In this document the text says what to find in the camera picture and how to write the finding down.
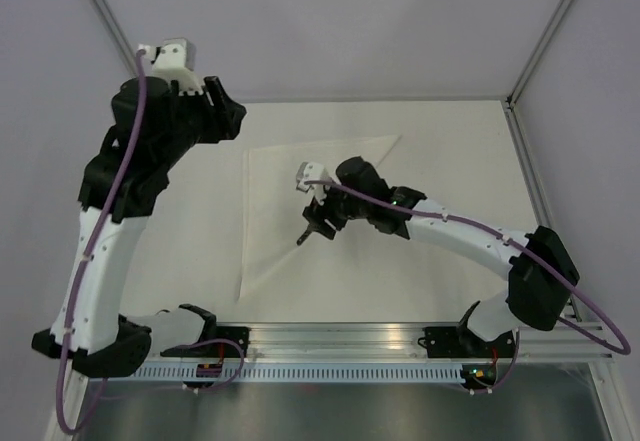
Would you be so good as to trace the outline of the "black-handled table knife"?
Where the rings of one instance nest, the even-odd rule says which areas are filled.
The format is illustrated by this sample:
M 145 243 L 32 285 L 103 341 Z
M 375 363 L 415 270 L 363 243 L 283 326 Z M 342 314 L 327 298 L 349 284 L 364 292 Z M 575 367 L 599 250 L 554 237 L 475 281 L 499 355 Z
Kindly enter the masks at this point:
M 296 245 L 301 246 L 309 238 L 311 234 L 312 234 L 312 231 L 309 229 L 306 229 L 296 240 Z

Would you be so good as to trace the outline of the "white cloth napkin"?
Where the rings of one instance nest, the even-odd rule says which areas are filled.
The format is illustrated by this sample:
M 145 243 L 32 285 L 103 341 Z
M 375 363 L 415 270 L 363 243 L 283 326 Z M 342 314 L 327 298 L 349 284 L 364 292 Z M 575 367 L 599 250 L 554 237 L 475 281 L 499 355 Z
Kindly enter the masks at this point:
M 249 149 L 243 159 L 242 301 L 280 277 L 278 271 L 296 252 L 296 239 L 310 196 L 296 190 L 296 174 L 304 162 L 334 169 L 361 156 L 378 166 L 401 139 L 399 135 L 347 138 Z

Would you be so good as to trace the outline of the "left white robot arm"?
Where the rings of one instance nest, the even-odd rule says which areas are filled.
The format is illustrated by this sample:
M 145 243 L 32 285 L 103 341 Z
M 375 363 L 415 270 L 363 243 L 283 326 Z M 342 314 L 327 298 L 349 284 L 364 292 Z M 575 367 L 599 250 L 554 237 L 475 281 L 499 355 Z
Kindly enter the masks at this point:
M 216 316 L 193 304 L 152 316 L 121 314 L 129 266 L 169 172 L 197 144 L 235 139 L 246 114 L 220 79 L 200 94 L 177 81 L 146 76 L 126 81 L 111 100 L 114 123 L 86 165 L 78 200 L 80 234 L 75 267 L 53 325 L 34 334 L 32 347 L 70 360 L 90 378 L 134 374 L 148 356 L 212 354 Z

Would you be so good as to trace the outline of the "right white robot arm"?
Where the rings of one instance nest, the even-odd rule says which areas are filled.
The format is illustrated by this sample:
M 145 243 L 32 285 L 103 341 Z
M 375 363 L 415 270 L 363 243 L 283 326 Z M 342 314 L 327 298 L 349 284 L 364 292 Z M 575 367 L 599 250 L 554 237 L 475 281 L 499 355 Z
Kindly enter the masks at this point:
M 451 213 L 421 191 L 388 185 L 360 156 L 343 161 L 334 174 L 306 161 L 296 174 L 296 188 L 312 195 L 303 210 L 308 234 L 332 240 L 348 222 L 363 219 L 383 234 L 433 244 L 503 279 L 506 288 L 474 302 L 454 328 L 459 349 L 469 356 L 523 326 L 551 331 L 579 281 L 554 230 L 539 226 L 526 233 Z

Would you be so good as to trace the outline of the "aluminium mounting rail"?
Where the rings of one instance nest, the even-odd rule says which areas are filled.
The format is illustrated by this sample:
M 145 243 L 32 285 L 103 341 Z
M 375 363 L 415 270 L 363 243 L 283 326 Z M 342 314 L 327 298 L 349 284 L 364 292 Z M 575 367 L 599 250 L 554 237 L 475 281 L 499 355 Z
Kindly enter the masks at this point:
M 505 363 L 514 342 L 496 341 L 482 354 L 460 348 L 446 352 L 441 338 L 427 337 L 446 323 L 219 323 L 217 332 L 245 347 L 251 362 L 404 363 L 489 362 L 494 354 Z M 614 355 L 575 330 L 560 326 L 549 332 L 520 330 L 517 359 L 522 363 L 611 362 Z

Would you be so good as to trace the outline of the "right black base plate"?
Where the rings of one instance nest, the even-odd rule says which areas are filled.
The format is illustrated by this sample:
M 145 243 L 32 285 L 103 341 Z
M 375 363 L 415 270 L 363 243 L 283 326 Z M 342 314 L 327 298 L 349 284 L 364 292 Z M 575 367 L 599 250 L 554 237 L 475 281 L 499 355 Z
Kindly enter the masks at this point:
M 416 340 L 429 359 L 509 359 L 515 354 L 515 337 L 507 332 L 493 341 L 483 341 L 455 326 L 427 326 Z

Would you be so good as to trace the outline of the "left aluminium frame post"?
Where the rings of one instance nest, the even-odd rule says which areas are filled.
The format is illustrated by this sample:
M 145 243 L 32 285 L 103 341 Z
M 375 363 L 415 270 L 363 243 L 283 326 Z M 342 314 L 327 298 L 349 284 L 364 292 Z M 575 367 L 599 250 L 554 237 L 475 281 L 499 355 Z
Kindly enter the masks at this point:
M 135 71 L 134 51 L 108 0 L 88 0 L 125 69 Z

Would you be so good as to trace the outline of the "aluminium frame post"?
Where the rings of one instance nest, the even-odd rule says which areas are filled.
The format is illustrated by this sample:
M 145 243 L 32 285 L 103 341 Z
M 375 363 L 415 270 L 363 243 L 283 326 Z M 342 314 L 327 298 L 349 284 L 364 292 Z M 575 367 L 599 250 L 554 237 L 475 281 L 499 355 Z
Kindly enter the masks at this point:
M 135 71 L 134 51 L 108 0 L 88 0 L 125 69 Z
M 524 67 L 520 71 L 512 89 L 504 100 L 504 105 L 512 110 L 524 94 L 531 79 L 535 75 L 540 63 L 567 20 L 571 9 L 577 0 L 559 0 L 544 29 L 539 36 L 533 51 L 527 58 Z

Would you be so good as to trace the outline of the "right aluminium frame post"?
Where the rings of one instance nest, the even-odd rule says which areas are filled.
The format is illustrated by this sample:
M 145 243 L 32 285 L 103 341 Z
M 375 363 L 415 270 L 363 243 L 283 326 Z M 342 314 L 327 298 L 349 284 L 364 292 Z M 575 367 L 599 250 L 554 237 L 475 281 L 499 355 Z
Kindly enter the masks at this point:
M 533 51 L 527 58 L 524 67 L 520 71 L 512 89 L 504 100 L 504 105 L 512 110 L 524 94 L 531 79 L 535 75 L 540 63 L 567 20 L 571 9 L 577 0 L 559 0 L 544 29 L 539 36 Z

